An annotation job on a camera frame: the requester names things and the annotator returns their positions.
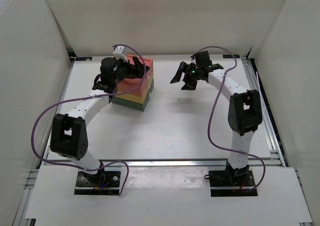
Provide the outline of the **red drawer box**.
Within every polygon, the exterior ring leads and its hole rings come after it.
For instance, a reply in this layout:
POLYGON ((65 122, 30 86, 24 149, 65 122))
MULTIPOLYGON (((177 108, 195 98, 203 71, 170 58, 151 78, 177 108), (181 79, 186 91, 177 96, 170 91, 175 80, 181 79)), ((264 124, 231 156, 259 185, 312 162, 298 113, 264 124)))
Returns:
POLYGON ((141 74, 139 76, 144 76, 143 79, 141 78, 125 78, 123 81, 121 81, 117 85, 118 92, 129 92, 133 95, 142 96, 143 92, 145 91, 147 85, 149 84, 149 81, 153 79, 154 75, 154 68, 153 68, 153 60, 150 58, 143 58, 144 62, 146 64, 147 72, 144 73, 144 65, 143 61, 140 57, 136 56, 139 60, 140 66, 141 66, 141 74))

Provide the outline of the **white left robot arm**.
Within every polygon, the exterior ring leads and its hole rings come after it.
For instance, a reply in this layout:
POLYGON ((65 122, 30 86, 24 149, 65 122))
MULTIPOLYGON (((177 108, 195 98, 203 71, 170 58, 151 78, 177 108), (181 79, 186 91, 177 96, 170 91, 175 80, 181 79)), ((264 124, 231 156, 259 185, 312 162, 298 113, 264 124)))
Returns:
POLYGON ((56 114, 53 118, 50 150, 80 167, 94 186, 104 183, 105 173, 100 170, 102 163, 88 150, 87 125, 110 103, 123 80, 144 79, 149 69, 146 61, 137 56, 128 60, 104 58, 100 64, 100 74, 94 79, 88 99, 83 100, 68 113, 56 114))

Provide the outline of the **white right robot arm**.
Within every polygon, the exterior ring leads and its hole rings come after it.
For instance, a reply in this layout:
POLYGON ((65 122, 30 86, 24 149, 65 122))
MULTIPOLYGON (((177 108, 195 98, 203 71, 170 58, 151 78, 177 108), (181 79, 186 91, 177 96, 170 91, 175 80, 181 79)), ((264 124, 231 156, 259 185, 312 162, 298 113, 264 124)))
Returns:
POLYGON ((230 186, 238 185, 249 174, 248 158, 254 133, 263 121, 260 93, 248 90, 233 80, 228 73, 235 69, 224 69, 212 63, 207 51, 192 55, 194 63, 182 61, 171 83, 184 82, 182 90, 195 90, 198 81, 206 81, 218 90, 217 97, 228 100, 228 125, 232 130, 231 147, 227 148, 224 179, 230 186))

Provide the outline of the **yellow drawer box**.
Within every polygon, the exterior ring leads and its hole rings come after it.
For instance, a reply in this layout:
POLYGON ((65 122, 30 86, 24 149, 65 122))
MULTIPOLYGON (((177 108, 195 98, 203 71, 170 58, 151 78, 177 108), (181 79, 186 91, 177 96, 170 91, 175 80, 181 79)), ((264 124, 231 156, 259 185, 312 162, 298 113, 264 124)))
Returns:
MULTIPOLYGON (((137 87, 134 91, 123 95, 117 95, 116 97, 132 101, 134 103, 143 104, 146 99, 147 93, 149 92, 149 90, 151 90, 153 80, 154 73, 153 71, 150 71, 146 74, 142 84, 139 87, 137 87)), ((117 85, 118 93, 129 92, 140 82, 141 79, 124 79, 117 85)))

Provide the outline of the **green drawer box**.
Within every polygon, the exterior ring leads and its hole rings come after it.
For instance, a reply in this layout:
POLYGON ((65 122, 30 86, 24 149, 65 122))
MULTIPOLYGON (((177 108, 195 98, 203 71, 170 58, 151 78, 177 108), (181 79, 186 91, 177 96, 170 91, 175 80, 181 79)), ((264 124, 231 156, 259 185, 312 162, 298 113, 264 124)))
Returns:
POLYGON ((135 102, 135 101, 130 101, 130 100, 122 99, 122 98, 118 98, 118 97, 114 97, 113 100, 112 100, 112 103, 113 104, 117 104, 117 105, 121 105, 121 106, 124 106, 124 107, 128 107, 128 108, 131 108, 131 109, 144 111, 146 106, 147 106, 147 103, 148 103, 148 101, 150 99, 150 96, 151 96, 153 88, 154 88, 154 80, 152 80, 152 82, 150 83, 148 91, 146 91, 143 94, 142 103, 138 103, 138 102, 135 102))

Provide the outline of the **black table label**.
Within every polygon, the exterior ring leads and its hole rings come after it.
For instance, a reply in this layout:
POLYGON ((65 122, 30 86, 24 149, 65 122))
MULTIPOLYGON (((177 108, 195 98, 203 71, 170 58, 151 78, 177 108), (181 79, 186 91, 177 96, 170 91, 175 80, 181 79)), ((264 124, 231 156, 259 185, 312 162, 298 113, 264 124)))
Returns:
POLYGON ((76 57, 75 61, 92 61, 92 57, 76 57))
POLYGON ((222 56, 223 56, 223 58, 226 58, 226 59, 240 58, 240 56, 238 54, 234 54, 234 55, 232 55, 232 54, 223 54, 222 56))

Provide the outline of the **left black table label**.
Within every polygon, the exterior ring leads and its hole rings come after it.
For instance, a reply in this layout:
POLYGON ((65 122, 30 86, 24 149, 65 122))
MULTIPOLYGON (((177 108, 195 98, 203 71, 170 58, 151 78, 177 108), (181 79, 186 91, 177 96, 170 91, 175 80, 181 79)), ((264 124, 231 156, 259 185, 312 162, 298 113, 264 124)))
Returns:
POLYGON ((92 57, 76 57, 75 61, 92 61, 92 57))

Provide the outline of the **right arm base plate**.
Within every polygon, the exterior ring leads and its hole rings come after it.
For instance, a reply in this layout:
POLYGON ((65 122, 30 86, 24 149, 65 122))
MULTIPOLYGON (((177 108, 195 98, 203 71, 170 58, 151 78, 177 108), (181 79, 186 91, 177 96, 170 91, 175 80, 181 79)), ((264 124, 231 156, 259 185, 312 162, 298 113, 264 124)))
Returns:
POLYGON ((257 197, 257 189, 252 170, 240 179, 231 182, 225 171, 209 171, 204 176, 209 181, 211 197, 257 197))

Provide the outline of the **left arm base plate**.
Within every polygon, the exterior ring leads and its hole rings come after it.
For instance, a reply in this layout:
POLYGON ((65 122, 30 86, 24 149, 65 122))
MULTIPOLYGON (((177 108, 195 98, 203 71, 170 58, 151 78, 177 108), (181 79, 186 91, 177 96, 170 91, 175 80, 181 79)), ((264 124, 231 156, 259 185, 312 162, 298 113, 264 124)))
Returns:
POLYGON ((99 170, 96 175, 78 171, 74 194, 91 196, 117 196, 120 193, 121 171, 99 170))

